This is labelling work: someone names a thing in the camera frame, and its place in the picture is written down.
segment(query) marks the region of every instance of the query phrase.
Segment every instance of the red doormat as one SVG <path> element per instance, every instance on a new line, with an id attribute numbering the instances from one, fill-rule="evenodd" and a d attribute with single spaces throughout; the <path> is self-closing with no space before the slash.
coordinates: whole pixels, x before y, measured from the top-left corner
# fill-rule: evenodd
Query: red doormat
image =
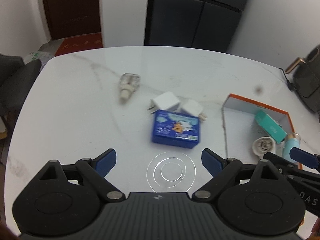
<path id="1" fill-rule="evenodd" d="M 102 46 L 101 33 L 85 34 L 65 38 L 58 48 L 55 56 L 68 54 L 71 52 L 82 51 L 87 49 L 100 49 Z"/>

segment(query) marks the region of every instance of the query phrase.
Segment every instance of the wooden door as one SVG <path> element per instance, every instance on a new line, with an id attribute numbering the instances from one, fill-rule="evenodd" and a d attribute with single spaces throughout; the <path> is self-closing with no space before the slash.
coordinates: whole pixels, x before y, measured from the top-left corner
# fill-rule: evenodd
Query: wooden door
<path id="1" fill-rule="evenodd" d="M 43 3 L 53 40 L 101 32 L 99 0 L 43 0 Z"/>

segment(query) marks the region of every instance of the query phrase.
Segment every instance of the gray ribbed surface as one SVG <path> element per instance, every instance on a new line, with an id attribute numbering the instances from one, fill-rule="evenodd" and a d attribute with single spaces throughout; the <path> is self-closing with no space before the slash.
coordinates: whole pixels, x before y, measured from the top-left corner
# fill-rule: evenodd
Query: gray ribbed surface
<path id="1" fill-rule="evenodd" d="M 23 235 L 24 240 L 41 238 Z M 243 240 L 262 239 L 242 235 L 224 225 L 209 204 L 195 203 L 186 193 L 131 193 L 120 203 L 107 204 L 90 226 L 69 236 L 51 240 Z M 268 239 L 300 239 L 294 233 Z"/>

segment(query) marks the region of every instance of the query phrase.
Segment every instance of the marble tabletop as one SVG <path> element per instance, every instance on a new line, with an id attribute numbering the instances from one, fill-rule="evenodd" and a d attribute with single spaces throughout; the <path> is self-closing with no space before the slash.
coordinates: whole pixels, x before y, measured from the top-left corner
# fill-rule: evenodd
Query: marble tabletop
<path id="1" fill-rule="evenodd" d="M 141 86 L 125 104 L 119 101 L 118 88 L 123 73 L 141 76 Z M 182 102 L 192 98 L 204 106 L 208 118 L 195 148 L 151 142 L 153 116 L 147 108 L 150 99 L 165 91 Z M 212 178 L 201 164 L 201 151 L 210 148 L 226 157 L 221 105 L 230 93 L 288 111 L 302 137 L 301 148 L 319 153 L 317 116 L 288 90 L 282 72 L 272 66 L 218 52 L 156 46 L 95 49 L 51 59 L 33 85 L 12 136 L 4 191 L 8 227 L 19 233 L 13 201 L 48 160 L 70 164 L 95 158 L 108 148 L 116 150 L 117 163 L 106 178 L 126 195 L 152 192 L 148 172 L 168 156 L 187 163 L 188 171 L 194 166 L 192 176 L 183 171 L 185 182 L 174 187 L 192 194 Z M 177 167 L 170 165 L 164 169 Z M 314 221 L 307 212 L 298 231 L 301 237 L 309 235 Z"/>

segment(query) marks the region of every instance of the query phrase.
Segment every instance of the appliance handle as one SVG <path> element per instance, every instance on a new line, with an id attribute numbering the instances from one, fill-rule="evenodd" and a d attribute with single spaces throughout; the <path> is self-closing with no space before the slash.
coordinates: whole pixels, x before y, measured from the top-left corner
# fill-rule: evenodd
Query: appliance handle
<path id="1" fill-rule="evenodd" d="M 296 68 L 296 66 L 300 65 L 301 63 L 305 64 L 306 62 L 304 61 L 303 58 L 300 58 L 300 57 L 296 58 L 296 60 L 292 62 L 289 67 L 287 67 L 287 69 L 285 70 L 285 73 L 289 74 L 292 70 Z"/>

